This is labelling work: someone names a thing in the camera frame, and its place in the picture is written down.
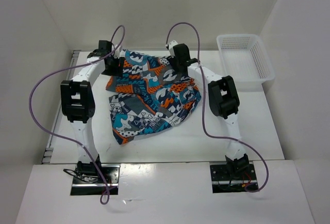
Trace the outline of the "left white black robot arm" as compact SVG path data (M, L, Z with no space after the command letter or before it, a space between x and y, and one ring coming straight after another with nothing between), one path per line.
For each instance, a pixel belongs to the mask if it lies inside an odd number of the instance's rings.
M61 109L69 121L78 147L78 163L73 177L88 183L102 180L103 170L95 147L92 118L96 105L92 86L102 74L121 76L121 45L100 40L98 48L87 56L85 65L70 80L60 84Z

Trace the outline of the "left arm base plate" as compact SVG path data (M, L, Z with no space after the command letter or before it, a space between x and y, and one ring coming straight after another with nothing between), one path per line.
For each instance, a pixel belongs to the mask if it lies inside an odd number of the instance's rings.
M118 195L120 165L103 165L101 171L110 188L110 195ZM73 177L71 196L100 196L106 193L106 186L101 178L79 175L77 169L66 169L66 172Z

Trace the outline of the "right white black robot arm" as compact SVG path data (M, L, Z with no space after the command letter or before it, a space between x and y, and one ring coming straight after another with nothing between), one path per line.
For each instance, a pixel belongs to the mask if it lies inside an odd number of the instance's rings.
M190 78L203 86L203 110L210 110L221 123L225 124L229 144L226 150L226 173L230 180L242 177L249 166L246 150L239 142L241 134L238 125L238 107L240 100L234 80L231 76L221 76L191 58L187 45L175 40L166 44L171 55L171 66L177 72L187 73Z

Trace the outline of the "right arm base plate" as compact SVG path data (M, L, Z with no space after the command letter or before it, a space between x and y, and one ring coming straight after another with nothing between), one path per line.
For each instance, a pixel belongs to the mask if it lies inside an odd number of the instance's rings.
M259 188L252 163L242 175L235 178L230 177L224 163L210 164L210 174L213 194L240 193L245 192L246 188L251 191Z

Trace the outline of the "colourful patterned shorts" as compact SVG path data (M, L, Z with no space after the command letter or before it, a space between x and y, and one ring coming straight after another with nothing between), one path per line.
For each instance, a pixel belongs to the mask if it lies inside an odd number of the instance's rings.
M202 96L187 73L176 72L171 56L123 50L122 76L112 76L109 97L112 132L118 144L162 132L183 122Z

